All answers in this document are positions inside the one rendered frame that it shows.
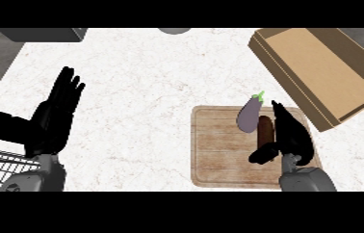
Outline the wooden cutting board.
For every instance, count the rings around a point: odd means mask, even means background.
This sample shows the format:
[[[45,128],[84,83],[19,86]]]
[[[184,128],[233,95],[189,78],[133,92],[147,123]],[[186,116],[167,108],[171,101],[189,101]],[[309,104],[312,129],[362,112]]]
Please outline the wooden cutting board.
[[[190,115],[190,178],[199,187],[278,190],[280,156],[263,165],[248,156],[257,131],[236,128],[238,106],[196,106]]]

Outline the dark grey appliance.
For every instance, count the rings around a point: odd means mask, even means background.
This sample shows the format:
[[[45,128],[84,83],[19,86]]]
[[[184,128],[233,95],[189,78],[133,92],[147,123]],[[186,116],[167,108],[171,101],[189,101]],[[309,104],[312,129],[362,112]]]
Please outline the dark grey appliance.
[[[0,28],[13,42],[79,42],[87,28]]]

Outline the purple eggplant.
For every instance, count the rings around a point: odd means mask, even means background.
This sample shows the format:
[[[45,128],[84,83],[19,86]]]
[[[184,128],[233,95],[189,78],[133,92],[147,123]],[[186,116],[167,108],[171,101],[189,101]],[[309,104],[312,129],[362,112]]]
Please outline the purple eggplant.
[[[263,94],[252,94],[236,114],[236,127],[243,133],[251,133],[257,128],[258,112],[263,105]]]

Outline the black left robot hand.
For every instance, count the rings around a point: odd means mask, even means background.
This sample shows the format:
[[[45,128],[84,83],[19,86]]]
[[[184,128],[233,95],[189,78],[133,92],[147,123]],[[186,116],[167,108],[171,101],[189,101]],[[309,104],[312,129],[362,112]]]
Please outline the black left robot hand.
[[[48,98],[39,103],[30,119],[0,112],[0,141],[22,144],[26,158],[56,155],[63,149],[84,87],[73,69],[64,66]]]

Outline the cardboard box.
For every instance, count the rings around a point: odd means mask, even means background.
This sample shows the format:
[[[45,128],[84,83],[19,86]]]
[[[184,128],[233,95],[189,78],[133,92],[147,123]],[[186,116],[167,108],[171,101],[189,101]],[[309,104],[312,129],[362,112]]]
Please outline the cardboard box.
[[[344,28],[261,28],[248,48],[317,131],[364,111],[364,44]]]

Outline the grey flat panel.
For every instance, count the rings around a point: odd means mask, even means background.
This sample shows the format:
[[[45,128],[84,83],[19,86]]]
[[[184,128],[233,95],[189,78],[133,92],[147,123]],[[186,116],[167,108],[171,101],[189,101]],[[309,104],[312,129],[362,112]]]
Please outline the grey flat panel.
[[[8,70],[22,46],[22,42],[11,42],[10,40],[2,39],[0,40],[0,79]]]

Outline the brown sweet potato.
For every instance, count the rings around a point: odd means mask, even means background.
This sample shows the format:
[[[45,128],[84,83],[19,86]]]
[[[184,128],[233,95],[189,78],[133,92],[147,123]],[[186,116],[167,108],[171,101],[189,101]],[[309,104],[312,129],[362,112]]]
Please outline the brown sweet potato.
[[[267,116],[258,116],[257,147],[258,147],[258,163],[263,164],[275,156],[273,123]]]

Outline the grey round object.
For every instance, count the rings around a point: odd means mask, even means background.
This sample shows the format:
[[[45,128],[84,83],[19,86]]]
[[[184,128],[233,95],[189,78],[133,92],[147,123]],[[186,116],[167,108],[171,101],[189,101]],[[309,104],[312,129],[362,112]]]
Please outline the grey round object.
[[[178,35],[190,30],[190,28],[158,28],[158,29],[162,31],[162,33],[168,35]]]

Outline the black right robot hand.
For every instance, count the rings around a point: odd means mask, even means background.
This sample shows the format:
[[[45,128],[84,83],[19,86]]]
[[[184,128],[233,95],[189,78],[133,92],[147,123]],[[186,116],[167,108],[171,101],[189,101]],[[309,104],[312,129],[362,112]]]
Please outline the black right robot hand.
[[[288,113],[282,104],[275,101],[272,101],[272,110],[275,117],[275,120],[272,120],[275,156],[278,154],[300,155],[301,160],[297,165],[304,166],[313,156],[309,131],[300,121]],[[258,163],[258,147],[248,156],[248,162],[261,165]]]

